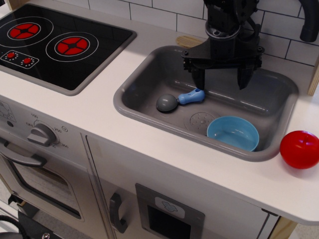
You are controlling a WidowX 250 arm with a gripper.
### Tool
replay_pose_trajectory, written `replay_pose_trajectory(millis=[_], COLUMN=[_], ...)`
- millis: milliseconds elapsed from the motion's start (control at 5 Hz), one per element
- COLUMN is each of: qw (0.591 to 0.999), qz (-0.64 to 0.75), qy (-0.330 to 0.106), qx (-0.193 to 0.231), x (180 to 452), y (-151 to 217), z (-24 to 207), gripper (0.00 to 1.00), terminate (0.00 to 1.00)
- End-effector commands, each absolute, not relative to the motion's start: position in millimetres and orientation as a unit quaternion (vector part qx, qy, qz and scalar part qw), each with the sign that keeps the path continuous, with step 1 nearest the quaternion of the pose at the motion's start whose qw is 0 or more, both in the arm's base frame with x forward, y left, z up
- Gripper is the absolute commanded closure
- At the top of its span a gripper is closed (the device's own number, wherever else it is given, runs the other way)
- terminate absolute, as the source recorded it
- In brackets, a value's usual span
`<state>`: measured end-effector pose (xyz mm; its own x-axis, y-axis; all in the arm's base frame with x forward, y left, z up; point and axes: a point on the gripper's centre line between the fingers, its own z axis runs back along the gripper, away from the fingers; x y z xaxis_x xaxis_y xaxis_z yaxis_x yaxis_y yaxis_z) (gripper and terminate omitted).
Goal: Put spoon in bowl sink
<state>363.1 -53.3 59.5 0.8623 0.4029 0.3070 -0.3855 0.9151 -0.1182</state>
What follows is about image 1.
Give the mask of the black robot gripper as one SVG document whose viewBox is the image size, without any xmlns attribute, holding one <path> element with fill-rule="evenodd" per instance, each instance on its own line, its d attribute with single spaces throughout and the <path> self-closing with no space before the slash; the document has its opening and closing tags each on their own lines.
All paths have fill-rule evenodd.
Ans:
<svg viewBox="0 0 319 239">
<path fill-rule="evenodd" d="M 237 83 L 239 89 L 246 88 L 257 68 L 262 65 L 264 48 L 259 45 L 261 25 L 252 19 L 246 21 L 253 29 L 251 33 L 243 26 L 231 32 L 220 32 L 211 28 L 209 38 L 202 44 L 182 53 L 183 67 L 191 71 L 195 86 L 204 90 L 205 70 L 238 68 Z"/>
</svg>

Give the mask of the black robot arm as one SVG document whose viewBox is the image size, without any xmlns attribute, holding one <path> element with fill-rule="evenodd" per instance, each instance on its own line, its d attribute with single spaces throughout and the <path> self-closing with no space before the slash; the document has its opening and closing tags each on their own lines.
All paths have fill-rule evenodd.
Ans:
<svg viewBox="0 0 319 239">
<path fill-rule="evenodd" d="M 191 73 L 195 86 L 205 88 L 208 69 L 237 69 L 240 89 L 247 87 L 254 71 L 261 67 L 264 48 L 260 43 L 260 24 L 251 15 L 256 0 L 206 0 L 208 39 L 183 52 L 183 67 Z"/>
</svg>

